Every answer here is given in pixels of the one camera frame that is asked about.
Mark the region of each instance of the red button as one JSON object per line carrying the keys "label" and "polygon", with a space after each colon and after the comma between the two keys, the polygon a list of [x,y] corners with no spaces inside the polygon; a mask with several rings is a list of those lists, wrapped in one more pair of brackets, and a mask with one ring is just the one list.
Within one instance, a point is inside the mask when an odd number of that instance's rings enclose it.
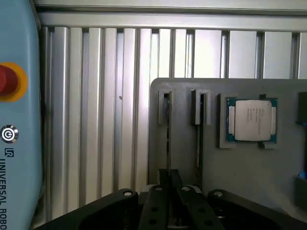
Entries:
{"label": "red button", "polygon": [[18,77],[16,73],[0,65],[0,96],[9,96],[14,93],[18,87]]}

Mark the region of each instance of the screw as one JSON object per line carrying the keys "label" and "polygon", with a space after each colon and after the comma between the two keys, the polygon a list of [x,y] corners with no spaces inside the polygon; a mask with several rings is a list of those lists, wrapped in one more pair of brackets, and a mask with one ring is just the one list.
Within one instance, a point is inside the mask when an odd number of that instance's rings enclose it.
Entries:
{"label": "screw", "polygon": [[189,189],[189,187],[182,187],[182,190],[187,192],[187,191],[189,191],[190,189]]}
{"label": "screw", "polygon": [[130,196],[130,195],[132,195],[131,192],[124,192],[124,196]]}
{"label": "screw", "polygon": [[218,197],[222,197],[222,196],[223,196],[223,193],[221,193],[221,192],[215,192],[214,195],[215,195],[215,196],[218,196]]}

